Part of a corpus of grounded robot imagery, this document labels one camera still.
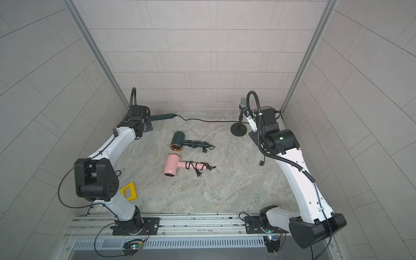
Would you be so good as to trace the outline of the left circuit board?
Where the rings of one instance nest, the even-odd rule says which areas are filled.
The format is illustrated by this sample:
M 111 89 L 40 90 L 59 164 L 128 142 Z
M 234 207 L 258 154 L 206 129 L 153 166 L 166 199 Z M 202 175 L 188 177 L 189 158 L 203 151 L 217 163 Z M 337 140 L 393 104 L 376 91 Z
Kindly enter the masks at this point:
M 130 241 L 128 241 L 128 242 L 126 242 L 124 245 L 123 245 L 123 249 L 124 250 L 130 250 L 130 251 L 138 251 L 138 250 L 141 250 L 143 247 L 144 247 L 144 240 L 143 239 L 133 239 L 133 240 L 130 240 Z

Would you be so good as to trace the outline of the pink hair dryer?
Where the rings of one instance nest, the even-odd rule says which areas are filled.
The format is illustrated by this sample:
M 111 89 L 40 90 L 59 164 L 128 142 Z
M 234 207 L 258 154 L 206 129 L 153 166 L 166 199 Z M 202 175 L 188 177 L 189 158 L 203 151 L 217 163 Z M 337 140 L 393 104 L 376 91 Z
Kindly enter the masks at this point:
M 167 177 L 175 177 L 177 175 L 178 169 L 194 169 L 194 171 L 197 173 L 197 176 L 200 176 L 201 171 L 207 170 L 208 167 L 207 164 L 202 162 L 181 161 L 180 156 L 176 154 L 168 155 L 163 174 Z

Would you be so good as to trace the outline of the aluminium rail frame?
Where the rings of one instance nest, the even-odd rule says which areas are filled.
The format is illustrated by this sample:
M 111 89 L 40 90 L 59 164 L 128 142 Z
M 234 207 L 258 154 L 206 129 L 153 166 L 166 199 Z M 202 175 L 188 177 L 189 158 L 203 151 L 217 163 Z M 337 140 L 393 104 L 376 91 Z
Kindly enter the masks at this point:
M 113 236 L 111 224 L 114 217 L 109 213 L 95 212 L 86 216 L 74 217 L 64 238 L 174 238 L 174 237 L 243 237 L 268 236 L 263 234 L 247 234 L 245 230 L 245 214 L 218 213 L 144 213 L 145 217 L 160 218 L 156 235 Z M 278 227 L 288 234 L 287 227 Z

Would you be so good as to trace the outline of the yellow triangular plastic piece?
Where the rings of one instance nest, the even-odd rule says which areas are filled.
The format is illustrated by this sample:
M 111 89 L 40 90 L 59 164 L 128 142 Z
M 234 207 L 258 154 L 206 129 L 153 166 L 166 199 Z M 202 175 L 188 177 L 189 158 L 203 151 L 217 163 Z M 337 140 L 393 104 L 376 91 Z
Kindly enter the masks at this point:
M 128 201 L 132 201 L 132 200 L 138 199 L 138 194 L 137 194 L 137 191 L 136 191 L 136 187 L 135 187 L 135 183 L 134 182 L 130 182 L 125 187 L 121 188 L 120 189 L 120 193 Z

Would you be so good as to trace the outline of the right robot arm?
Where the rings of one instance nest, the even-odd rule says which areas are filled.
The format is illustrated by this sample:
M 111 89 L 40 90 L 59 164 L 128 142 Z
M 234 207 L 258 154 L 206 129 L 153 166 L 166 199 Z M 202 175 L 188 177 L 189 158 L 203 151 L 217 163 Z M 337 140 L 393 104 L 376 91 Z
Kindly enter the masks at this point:
M 275 229 L 288 231 L 298 246 L 305 249 L 331 238 L 345 227 L 347 221 L 343 214 L 333 211 L 316 186 L 294 133 L 281 130 L 270 109 L 261 113 L 244 112 L 244 115 L 252 128 L 250 137 L 265 157 L 277 161 L 299 207 L 298 213 L 276 205 L 262 209 L 259 215 L 262 229 L 267 233 Z

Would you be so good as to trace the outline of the microphone on black stand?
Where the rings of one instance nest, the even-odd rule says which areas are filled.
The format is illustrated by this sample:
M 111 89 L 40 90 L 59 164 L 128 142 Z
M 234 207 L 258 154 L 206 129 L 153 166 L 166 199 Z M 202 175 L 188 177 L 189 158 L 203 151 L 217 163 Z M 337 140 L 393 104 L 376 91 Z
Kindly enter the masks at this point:
M 247 99 L 243 97 L 240 99 L 240 102 L 239 102 L 240 115 L 239 115 L 238 122 L 233 123 L 230 129 L 231 133 L 237 137 L 242 137 L 246 135 L 247 133 L 247 127 L 243 123 L 243 116 L 244 116 L 244 111 L 246 110 L 246 108 L 247 108 Z

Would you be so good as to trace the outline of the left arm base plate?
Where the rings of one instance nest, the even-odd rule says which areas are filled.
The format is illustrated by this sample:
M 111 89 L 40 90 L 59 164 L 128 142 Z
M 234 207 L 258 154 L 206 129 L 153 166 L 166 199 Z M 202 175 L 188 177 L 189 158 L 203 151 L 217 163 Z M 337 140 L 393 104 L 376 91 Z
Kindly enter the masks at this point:
M 158 232 L 160 218 L 145 217 L 141 220 L 116 221 L 110 225 L 113 236 L 137 236 L 156 235 Z

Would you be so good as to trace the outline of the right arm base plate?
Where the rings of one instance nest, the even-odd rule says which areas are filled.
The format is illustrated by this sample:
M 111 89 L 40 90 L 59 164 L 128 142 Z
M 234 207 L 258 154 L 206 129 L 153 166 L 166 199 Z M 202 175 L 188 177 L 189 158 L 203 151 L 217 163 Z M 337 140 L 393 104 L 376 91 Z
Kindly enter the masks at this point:
M 282 231 L 278 227 L 272 227 L 271 230 L 264 229 L 259 220 L 259 216 L 245 216 L 245 230 L 247 234 L 263 234 L 268 236 L 274 236 L 275 234 L 286 234 L 286 231 Z

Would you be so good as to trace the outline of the green hair dryer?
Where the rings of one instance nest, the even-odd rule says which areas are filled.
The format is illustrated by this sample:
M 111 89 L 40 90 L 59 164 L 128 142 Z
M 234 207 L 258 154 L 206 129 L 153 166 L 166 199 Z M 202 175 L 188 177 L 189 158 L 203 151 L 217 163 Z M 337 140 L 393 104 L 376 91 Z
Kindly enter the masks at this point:
M 173 119 L 175 117 L 177 117 L 177 114 L 174 113 L 168 113 L 168 114 L 156 114 L 156 115 L 151 115 L 150 116 L 150 120 L 151 121 L 160 121 L 160 120 L 168 120 L 168 119 Z
M 191 148 L 201 147 L 204 153 L 207 152 L 208 149 L 213 148 L 212 145 L 204 141 L 186 140 L 185 134 L 181 131 L 175 132 L 170 145 L 171 150 L 179 152 L 182 151 L 185 146 Z

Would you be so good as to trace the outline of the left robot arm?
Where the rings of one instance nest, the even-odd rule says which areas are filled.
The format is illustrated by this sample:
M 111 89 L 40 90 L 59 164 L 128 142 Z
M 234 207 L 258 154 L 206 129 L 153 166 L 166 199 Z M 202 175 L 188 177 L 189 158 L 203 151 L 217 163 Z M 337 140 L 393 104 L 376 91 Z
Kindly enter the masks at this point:
M 114 215 L 114 230 L 124 234 L 149 234 L 140 210 L 132 205 L 119 191 L 119 177 L 113 164 L 124 149 L 143 133 L 153 130 L 150 109 L 132 105 L 127 115 L 112 129 L 110 137 L 87 159 L 74 164 L 75 191 L 78 197 L 105 207 Z

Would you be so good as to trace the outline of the circuit board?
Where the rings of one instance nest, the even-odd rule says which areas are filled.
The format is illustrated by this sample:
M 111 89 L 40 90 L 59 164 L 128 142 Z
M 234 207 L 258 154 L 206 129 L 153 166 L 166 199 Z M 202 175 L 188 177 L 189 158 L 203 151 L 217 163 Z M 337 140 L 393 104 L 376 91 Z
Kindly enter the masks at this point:
M 264 236 L 264 245 L 268 253 L 277 253 L 281 248 L 281 240 L 277 236 Z
M 130 240 L 130 241 L 128 241 L 128 242 L 126 242 L 124 245 L 123 245 L 123 249 L 124 250 L 130 250 L 130 251 L 138 251 L 138 250 L 141 250 L 143 247 L 144 247 L 144 240 L 143 239 L 133 239 L 133 240 Z

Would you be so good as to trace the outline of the right circuit board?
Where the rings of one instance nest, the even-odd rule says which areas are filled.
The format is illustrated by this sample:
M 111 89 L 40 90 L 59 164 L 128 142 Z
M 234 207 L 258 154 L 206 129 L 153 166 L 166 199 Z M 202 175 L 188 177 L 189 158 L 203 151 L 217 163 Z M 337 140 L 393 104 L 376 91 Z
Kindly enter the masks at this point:
M 277 236 L 264 236 L 264 245 L 268 253 L 277 253 L 281 248 L 281 240 Z

